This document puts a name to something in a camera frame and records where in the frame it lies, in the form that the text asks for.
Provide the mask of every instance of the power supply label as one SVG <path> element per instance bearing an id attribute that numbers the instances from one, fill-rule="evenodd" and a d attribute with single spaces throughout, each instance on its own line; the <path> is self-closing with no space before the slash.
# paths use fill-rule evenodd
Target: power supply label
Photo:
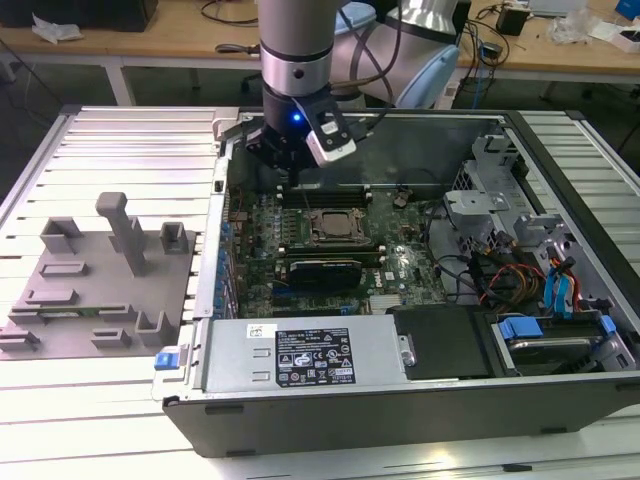
<path id="1" fill-rule="evenodd" d="M 356 383 L 349 329 L 276 332 L 276 382 L 281 387 Z"/>

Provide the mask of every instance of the blue clip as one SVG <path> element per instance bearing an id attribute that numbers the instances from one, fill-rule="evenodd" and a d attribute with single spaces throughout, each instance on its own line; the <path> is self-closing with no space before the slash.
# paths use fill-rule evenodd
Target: blue clip
<path id="1" fill-rule="evenodd" d="M 600 317 L 600 324 L 602 325 L 602 328 L 604 328 L 607 337 L 616 333 L 616 324 L 613 323 L 613 319 L 609 315 L 603 315 Z"/>
<path id="2" fill-rule="evenodd" d="M 169 352 L 160 352 L 156 354 L 155 363 L 153 368 L 158 371 L 162 370 L 177 370 L 179 367 L 179 358 L 180 355 L 178 353 L 169 353 Z"/>
<path id="3" fill-rule="evenodd" d="M 543 336 L 542 329 L 535 317 L 507 317 L 498 324 L 502 338 L 539 338 Z"/>

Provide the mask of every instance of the white sticker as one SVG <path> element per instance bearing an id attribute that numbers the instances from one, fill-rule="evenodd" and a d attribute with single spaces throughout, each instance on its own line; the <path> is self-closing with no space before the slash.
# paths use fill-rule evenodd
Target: white sticker
<path id="1" fill-rule="evenodd" d="M 276 338 L 276 323 L 250 323 L 247 325 L 247 338 Z"/>

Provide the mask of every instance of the electronic device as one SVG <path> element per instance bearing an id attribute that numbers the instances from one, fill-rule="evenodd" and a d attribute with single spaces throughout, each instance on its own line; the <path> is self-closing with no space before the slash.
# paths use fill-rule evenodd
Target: electronic device
<path id="1" fill-rule="evenodd" d="M 500 10 L 500 15 L 496 21 L 496 30 L 503 35 L 517 37 L 522 33 L 524 24 L 531 15 L 531 9 L 520 5 L 505 5 Z"/>
<path id="2" fill-rule="evenodd" d="M 58 25 L 143 32 L 158 0 L 0 0 L 4 27 L 30 27 L 33 15 Z"/>
<path id="3" fill-rule="evenodd" d="M 291 187 L 222 133 L 260 111 L 216 115 L 193 330 L 154 380 L 198 454 L 567 432 L 640 403 L 637 274 L 546 117 L 392 112 Z"/>

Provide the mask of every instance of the table leg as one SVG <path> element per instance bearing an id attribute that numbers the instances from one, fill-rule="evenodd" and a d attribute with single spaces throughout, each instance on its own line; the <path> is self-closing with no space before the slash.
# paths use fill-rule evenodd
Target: table leg
<path id="1" fill-rule="evenodd" d="M 11 68 L 10 62 L 0 62 L 0 80 L 6 83 L 13 83 L 16 81 L 16 76 L 13 73 L 13 68 Z"/>
<path id="2" fill-rule="evenodd" d="M 549 100 L 556 88 L 556 85 L 558 85 L 558 82 L 547 83 L 547 86 L 544 87 L 544 90 L 540 93 L 540 100 Z"/>
<path id="3" fill-rule="evenodd" d="M 136 104 L 136 99 L 133 96 L 131 85 L 129 85 L 129 82 L 122 71 L 122 67 L 120 65 L 104 65 L 104 69 L 107 71 L 109 83 L 113 90 L 113 96 L 116 98 L 118 106 L 134 106 Z"/>
<path id="4" fill-rule="evenodd" d="M 189 69 L 189 78 L 191 79 L 191 90 L 200 90 L 200 74 L 197 68 Z"/>

